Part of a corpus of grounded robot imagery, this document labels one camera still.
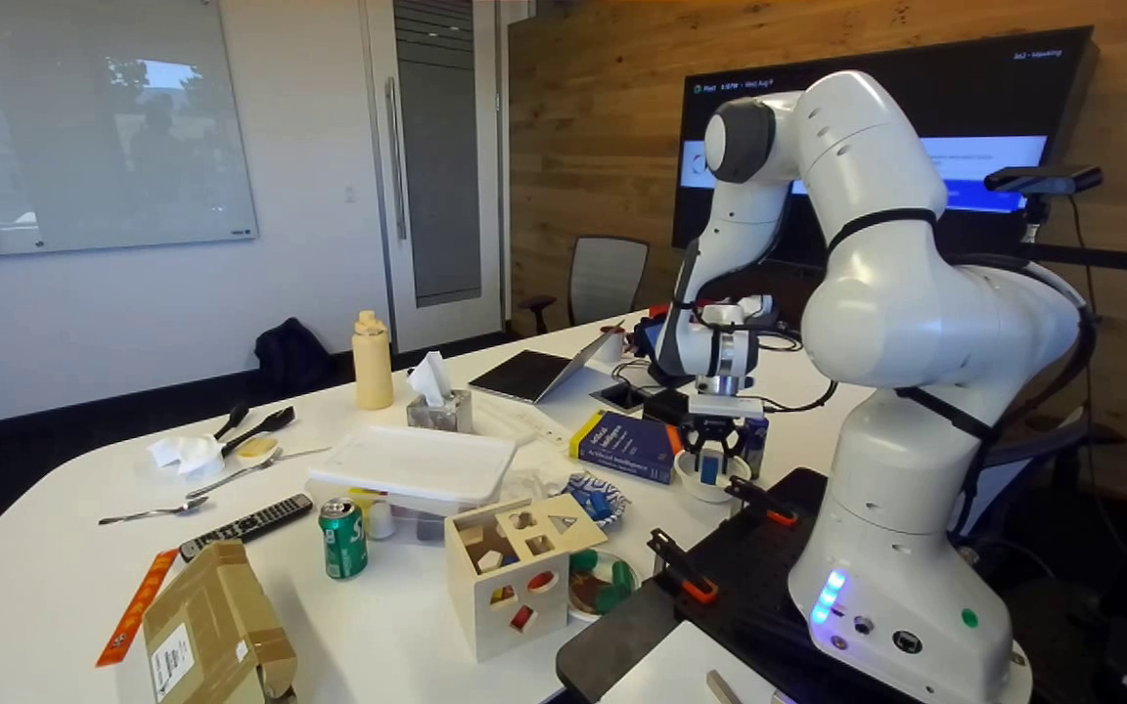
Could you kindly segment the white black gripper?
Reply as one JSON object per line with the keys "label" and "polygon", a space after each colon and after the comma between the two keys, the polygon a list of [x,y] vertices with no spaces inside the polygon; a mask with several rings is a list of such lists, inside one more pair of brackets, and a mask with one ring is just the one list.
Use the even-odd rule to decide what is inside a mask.
{"label": "white black gripper", "polygon": [[766,295],[699,300],[678,333],[680,369],[695,394],[683,413],[683,446],[699,458],[733,458],[745,446],[738,423],[755,413],[745,400],[759,369],[759,326],[773,312]]}

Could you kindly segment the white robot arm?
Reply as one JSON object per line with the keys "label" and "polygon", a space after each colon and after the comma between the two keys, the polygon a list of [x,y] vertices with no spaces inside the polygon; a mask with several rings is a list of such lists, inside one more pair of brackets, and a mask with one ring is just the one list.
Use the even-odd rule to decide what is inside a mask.
{"label": "white robot arm", "polygon": [[785,571],[810,644],[918,704],[1025,704],[1033,666],[1007,601],[947,544],[947,519],[1016,393],[1085,342],[1085,300],[1042,265],[939,254],[943,181],[865,72],[725,103],[704,164],[712,209],[678,270],[656,369],[678,378],[755,369],[745,318],[707,312],[699,295],[766,254],[801,191],[827,239],[801,350],[865,393]]}

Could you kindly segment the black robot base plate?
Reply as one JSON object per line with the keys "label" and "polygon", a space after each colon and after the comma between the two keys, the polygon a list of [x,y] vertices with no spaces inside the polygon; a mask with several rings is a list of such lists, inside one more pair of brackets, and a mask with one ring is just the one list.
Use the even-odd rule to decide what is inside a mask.
{"label": "black robot base plate", "polygon": [[597,704],[678,625],[695,625],[707,644],[794,704],[860,698],[860,682],[810,644],[785,596],[823,490],[827,477],[810,471],[792,471],[771,490],[738,490],[734,509],[695,548],[678,548],[666,528],[652,528],[651,578],[557,652],[565,699]]}

